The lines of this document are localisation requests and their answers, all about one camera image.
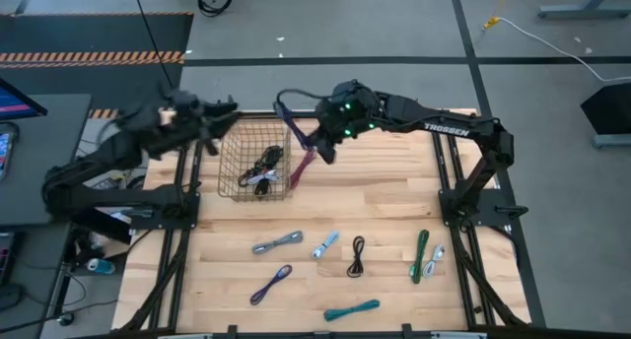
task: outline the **computer monitor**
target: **computer monitor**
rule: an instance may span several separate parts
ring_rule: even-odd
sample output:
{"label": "computer monitor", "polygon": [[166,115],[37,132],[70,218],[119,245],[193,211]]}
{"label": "computer monitor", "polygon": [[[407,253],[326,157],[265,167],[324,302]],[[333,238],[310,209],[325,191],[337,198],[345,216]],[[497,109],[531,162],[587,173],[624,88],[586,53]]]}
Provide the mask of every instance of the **computer monitor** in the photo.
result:
{"label": "computer monitor", "polygon": [[46,114],[45,108],[0,78],[0,121]]}

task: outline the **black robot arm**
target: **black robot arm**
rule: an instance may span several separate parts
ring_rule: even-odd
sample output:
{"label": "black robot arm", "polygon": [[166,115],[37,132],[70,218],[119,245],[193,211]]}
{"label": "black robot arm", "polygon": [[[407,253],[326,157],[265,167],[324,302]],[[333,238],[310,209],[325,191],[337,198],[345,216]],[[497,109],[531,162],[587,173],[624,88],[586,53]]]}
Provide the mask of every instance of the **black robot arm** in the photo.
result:
{"label": "black robot arm", "polygon": [[181,185],[163,185],[153,190],[97,190],[83,183],[110,170],[130,170],[150,158],[200,139],[210,155],[218,152],[213,139],[222,138],[239,118],[237,104],[210,104],[186,92],[170,96],[175,114],[162,124],[157,109],[141,105],[115,121],[119,132],[103,141],[98,149],[76,161],[48,171],[41,188],[47,211],[53,216],[70,216],[86,208],[104,206],[148,206],[165,216],[176,217],[185,210]]}
{"label": "black robot arm", "polygon": [[409,98],[373,92],[357,81],[338,85],[315,108],[319,122],[309,139],[325,162],[335,160],[336,144],[374,128],[393,133],[424,130],[473,140],[482,157],[467,179],[456,185],[451,212],[466,218],[478,212],[480,191],[499,170],[514,162],[513,135],[497,118],[424,107]]}

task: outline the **concrete floor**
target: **concrete floor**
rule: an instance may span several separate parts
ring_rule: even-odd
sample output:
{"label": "concrete floor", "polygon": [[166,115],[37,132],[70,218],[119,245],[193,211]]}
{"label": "concrete floor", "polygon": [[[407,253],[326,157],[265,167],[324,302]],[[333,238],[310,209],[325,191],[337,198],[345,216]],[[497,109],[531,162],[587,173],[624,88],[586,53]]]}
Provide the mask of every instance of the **concrete floor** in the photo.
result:
{"label": "concrete floor", "polygon": [[[193,0],[141,0],[146,11],[194,11]],[[462,0],[478,56],[557,56],[499,24],[479,28],[497,0]],[[542,22],[539,5],[582,0],[507,0],[500,15],[577,54],[631,55],[630,20]],[[0,12],[20,0],[0,0]],[[631,0],[608,0],[631,6]],[[27,13],[137,11],[134,0],[32,0]],[[188,59],[319,56],[456,56],[464,51],[451,0],[234,0],[218,18],[196,15]],[[597,65],[605,77],[631,65]],[[554,328],[631,332],[631,267],[626,239],[631,150],[595,150],[580,104],[603,84],[579,65],[482,66],[492,111],[516,136],[510,169],[546,323]],[[427,106],[476,107],[466,65],[320,65],[184,68],[181,86],[208,100],[227,94],[244,109],[269,109],[286,87],[329,93],[357,78]],[[292,108],[314,102],[296,100]],[[90,122],[88,129],[95,122]],[[89,301],[117,296],[115,278],[88,280]],[[45,326],[43,338],[104,333],[113,306]]]}

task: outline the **wire basket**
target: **wire basket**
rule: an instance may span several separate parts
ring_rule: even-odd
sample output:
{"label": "wire basket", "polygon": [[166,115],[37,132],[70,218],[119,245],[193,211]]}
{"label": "wire basket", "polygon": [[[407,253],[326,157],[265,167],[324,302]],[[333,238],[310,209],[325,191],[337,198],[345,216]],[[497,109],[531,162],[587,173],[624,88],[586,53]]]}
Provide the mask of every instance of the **wire basket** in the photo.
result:
{"label": "wire basket", "polygon": [[[267,192],[263,194],[256,192],[258,183],[243,187],[242,185],[251,177],[251,174],[247,174],[248,171],[252,170],[264,157],[266,150],[273,146],[278,146],[283,151],[282,157],[272,168],[278,179],[269,181]],[[291,138],[289,129],[282,121],[239,121],[222,141],[218,193],[238,202],[282,200],[289,191],[290,160]]]}

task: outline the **wooden tabletop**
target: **wooden tabletop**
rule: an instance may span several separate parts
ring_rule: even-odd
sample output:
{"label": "wooden tabletop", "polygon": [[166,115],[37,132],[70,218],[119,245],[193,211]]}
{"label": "wooden tabletop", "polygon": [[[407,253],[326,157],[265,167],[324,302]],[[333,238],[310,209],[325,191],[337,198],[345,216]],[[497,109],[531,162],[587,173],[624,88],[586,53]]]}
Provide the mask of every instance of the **wooden tabletop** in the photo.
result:
{"label": "wooden tabletop", "polygon": [[[309,131],[316,122],[303,120],[299,125]],[[479,150],[468,140],[458,139],[458,147],[467,175]],[[336,149],[334,165],[316,159],[285,200],[262,203],[220,197],[220,159],[204,157],[199,223],[188,248],[177,332],[226,332],[229,324],[238,325],[240,332],[398,331],[402,323],[411,323],[414,330],[466,328],[450,233],[441,219],[441,185],[431,135],[376,130]],[[293,140],[292,168],[303,156]],[[152,161],[145,187],[173,182],[176,160],[177,154],[169,153]],[[451,164],[448,170],[453,184]],[[437,244],[447,251],[434,277],[414,285],[409,268],[424,229],[430,238],[423,264]],[[305,237],[301,243],[278,246],[263,255],[251,251],[257,243],[298,230]],[[331,231],[340,232],[339,241],[322,259],[312,260],[312,251]],[[510,242],[484,228],[477,234],[489,282],[519,318],[529,321]],[[155,284],[163,236],[164,232],[153,231],[129,255],[112,327],[129,320]],[[366,240],[365,273],[351,279],[346,269],[353,260],[355,236]],[[250,305],[250,296],[285,264],[293,266],[292,274],[274,285],[260,305]],[[470,277],[469,282],[479,305]],[[170,292],[163,299],[163,324]],[[328,308],[372,299],[381,307],[332,322],[323,319]],[[483,323],[481,314],[477,318]]]}

